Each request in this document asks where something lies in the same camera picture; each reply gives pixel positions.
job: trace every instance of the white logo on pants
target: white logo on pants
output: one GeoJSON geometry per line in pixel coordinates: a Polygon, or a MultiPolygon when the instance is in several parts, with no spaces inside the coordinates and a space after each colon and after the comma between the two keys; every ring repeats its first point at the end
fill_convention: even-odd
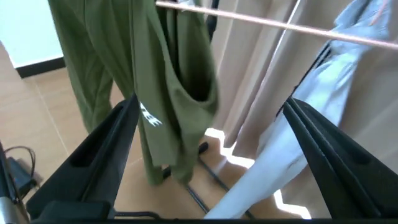
{"type": "Polygon", "coordinates": [[[142,111],[142,115],[144,115],[145,119],[148,120],[148,122],[153,125],[153,127],[159,126],[162,124],[162,122],[160,122],[157,118],[155,118],[154,116],[152,116],[147,109],[145,108],[145,106],[140,102],[139,106],[141,108],[142,111]]]}

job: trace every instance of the tile grout line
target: tile grout line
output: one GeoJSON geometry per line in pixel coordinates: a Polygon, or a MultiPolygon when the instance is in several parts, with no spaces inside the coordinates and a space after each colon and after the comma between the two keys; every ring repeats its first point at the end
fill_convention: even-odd
{"type": "Polygon", "coordinates": [[[53,127],[55,128],[55,132],[57,132],[58,138],[61,140],[61,144],[62,144],[62,146],[63,146],[63,149],[64,149],[65,152],[67,153],[67,156],[69,156],[70,154],[69,154],[69,152],[68,152],[67,146],[65,145],[65,143],[64,143],[64,141],[63,141],[63,139],[62,139],[62,137],[61,137],[60,131],[58,130],[57,125],[55,124],[55,120],[54,120],[53,116],[51,115],[50,109],[49,109],[49,107],[47,106],[47,104],[46,104],[46,102],[45,102],[45,100],[44,100],[43,94],[42,94],[42,92],[40,91],[40,88],[39,88],[38,84],[36,83],[36,80],[33,79],[33,82],[35,83],[36,90],[39,92],[39,97],[40,97],[42,103],[43,103],[44,106],[45,106],[45,110],[47,111],[47,114],[48,114],[49,117],[50,117],[51,123],[52,123],[53,127]]]}

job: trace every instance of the pant leg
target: pant leg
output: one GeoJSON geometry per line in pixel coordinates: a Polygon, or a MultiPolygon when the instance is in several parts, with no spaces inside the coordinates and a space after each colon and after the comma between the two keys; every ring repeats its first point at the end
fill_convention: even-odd
{"type": "Polygon", "coordinates": [[[49,0],[70,82],[87,131],[111,110],[113,79],[98,57],[86,30],[83,0],[49,0]]]}

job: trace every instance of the olive green garment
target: olive green garment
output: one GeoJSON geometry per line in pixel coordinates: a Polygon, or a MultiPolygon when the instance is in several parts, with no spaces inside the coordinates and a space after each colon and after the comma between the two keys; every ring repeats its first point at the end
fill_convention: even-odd
{"type": "Polygon", "coordinates": [[[49,0],[86,129],[111,109],[113,81],[141,102],[139,130],[150,184],[162,165],[192,178],[198,144],[215,115],[215,69],[203,15],[150,0],[49,0]]]}

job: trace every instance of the hanging clothes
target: hanging clothes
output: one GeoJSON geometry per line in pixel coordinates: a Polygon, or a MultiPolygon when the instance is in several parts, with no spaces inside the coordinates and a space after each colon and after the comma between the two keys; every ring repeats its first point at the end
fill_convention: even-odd
{"type": "Polygon", "coordinates": [[[88,132],[111,110],[113,81],[135,93],[150,184],[162,165],[187,183],[198,143],[218,106],[215,69],[201,14],[155,1],[49,1],[70,81],[88,132]]]}
{"type": "MultiPolygon", "coordinates": [[[[384,0],[355,0],[335,20],[335,31],[387,39],[391,2],[377,15],[384,0]],[[379,16],[373,25],[374,16],[379,16]]],[[[293,94],[337,125],[341,121],[354,71],[372,47],[340,40],[330,42],[331,57],[309,73],[293,94]]],[[[205,218],[239,218],[251,205],[271,196],[296,177],[307,161],[286,118],[281,113],[260,138],[263,148],[254,165],[205,218]]]]}

